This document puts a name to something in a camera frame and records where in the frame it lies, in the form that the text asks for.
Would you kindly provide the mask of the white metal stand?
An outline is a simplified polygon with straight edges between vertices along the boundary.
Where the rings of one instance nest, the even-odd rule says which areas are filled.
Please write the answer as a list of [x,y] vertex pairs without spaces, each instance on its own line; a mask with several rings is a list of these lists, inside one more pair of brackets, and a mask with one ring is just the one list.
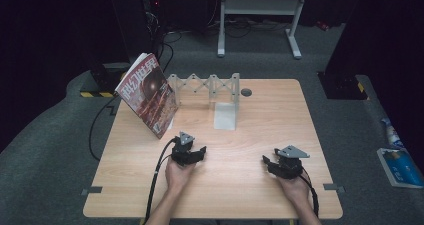
[[301,59],[302,54],[295,38],[295,32],[305,0],[220,0],[220,21],[217,56],[225,56],[226,15],[273,15],[292,16],[291,26],[285,30],[293,57]]

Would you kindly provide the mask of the black yellow striped base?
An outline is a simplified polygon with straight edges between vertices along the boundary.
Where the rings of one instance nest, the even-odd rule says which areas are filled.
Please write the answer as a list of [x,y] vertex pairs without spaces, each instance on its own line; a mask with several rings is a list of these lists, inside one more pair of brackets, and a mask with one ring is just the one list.
[[80,88],[80,95],[84,98],[113,97],[129,67],[126,62],[94,65]]

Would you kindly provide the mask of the red cover magazine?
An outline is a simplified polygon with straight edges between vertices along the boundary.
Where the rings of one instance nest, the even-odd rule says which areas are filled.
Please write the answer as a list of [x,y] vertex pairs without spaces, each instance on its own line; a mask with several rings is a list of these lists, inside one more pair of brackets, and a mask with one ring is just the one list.
[[176,94],[154,54],[140,54],[115,92],[158,139],[164,136],[178,106]]

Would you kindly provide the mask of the white and blue bag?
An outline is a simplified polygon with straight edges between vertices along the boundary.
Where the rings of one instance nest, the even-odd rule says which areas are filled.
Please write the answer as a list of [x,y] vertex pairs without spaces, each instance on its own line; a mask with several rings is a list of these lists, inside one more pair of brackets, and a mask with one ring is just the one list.
[[403,149],[404,144],[401,141],[397,131],[393,127],[389,118],[383,118],[381,122],[385,125],[388,142],[391,146]]

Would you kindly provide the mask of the person's right hand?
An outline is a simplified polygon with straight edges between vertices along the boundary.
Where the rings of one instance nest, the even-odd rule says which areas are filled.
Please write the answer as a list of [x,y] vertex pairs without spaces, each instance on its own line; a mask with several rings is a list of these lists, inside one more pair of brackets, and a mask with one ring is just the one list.
[[303,208],[309,205],[309,187],[300,177],[284,179],[278,177],[286,198],[295,208]]

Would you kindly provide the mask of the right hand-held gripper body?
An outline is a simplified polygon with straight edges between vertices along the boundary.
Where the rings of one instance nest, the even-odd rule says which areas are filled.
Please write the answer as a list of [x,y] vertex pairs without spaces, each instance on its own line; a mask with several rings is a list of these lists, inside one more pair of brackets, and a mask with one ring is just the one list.
[[301,158],[309,158],[310,155],[299,148],[288,145],[283,149],[274,149],[278,156],[278,163],[272,164],[271,172],[277,177],[294,179],[303,173]]

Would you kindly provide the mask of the blue packet on floor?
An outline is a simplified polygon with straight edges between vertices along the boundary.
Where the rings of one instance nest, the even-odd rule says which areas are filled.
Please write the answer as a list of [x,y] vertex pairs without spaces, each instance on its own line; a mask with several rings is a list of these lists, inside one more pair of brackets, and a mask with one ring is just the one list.
[[424,176],[408,152],[380,148],[377,156],[393,187],[424,189]]

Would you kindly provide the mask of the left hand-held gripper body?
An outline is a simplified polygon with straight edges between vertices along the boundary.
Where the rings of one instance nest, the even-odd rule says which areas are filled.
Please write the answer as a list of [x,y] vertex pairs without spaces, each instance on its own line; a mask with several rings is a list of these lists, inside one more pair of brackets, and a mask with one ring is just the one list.
[[191,155],[193,142],[194,137],[185,132],[180,132],[179,135],[174,138],[171,158],[180,166],[194,163],[193,156]]

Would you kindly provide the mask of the black base with yellow mark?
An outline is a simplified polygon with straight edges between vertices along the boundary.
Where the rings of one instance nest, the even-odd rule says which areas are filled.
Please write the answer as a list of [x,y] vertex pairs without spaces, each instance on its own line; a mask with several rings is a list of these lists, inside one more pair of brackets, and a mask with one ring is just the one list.
[[355,76],[344,77],[337,74],[318,72],[318,78],[328,99],[368,100],[362,83]]

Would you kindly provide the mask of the grey tape strip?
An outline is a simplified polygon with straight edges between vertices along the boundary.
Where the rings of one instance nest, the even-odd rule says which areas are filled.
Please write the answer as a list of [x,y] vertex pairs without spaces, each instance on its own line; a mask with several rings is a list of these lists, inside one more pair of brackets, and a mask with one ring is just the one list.
[[338,194],[345,193],[346,190],[344,186],[339,186],[335,183],[325,183],[323,184],[324,190],[326,191],[336,191]]
[[92,187],[89,187],[89,188],[84,188],[81,191],[80,195],[81,196],[87,196],[88,194],[91,194],[91,193],[101,193],[102,189],[103,189],[103,187],[101,187],[101,186],[92,186]]

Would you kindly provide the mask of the person's left hand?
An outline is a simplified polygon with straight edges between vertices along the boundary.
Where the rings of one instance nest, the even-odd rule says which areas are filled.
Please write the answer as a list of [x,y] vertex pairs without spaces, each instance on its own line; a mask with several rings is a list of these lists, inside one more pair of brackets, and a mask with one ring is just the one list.
[[169,158],[165,172],[168,191],[171,194],[179,195],[190,180],[194,168],[195,164],[181,166],[172,158]]

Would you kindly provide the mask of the white expandable book rack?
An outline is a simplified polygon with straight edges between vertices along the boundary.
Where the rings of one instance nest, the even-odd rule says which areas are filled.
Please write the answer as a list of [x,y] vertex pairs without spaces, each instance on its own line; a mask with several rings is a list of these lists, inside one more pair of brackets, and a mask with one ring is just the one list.
[[240,100],[240,74],[233,73],[227,79],[216,74],[200,78],[191,74],[180,78],[176,74],[168,77],[171,88],[176,94],[179,108],[187,108],[197,102],[208,103],[213,114],[213,128],[218,130],[235,130]]

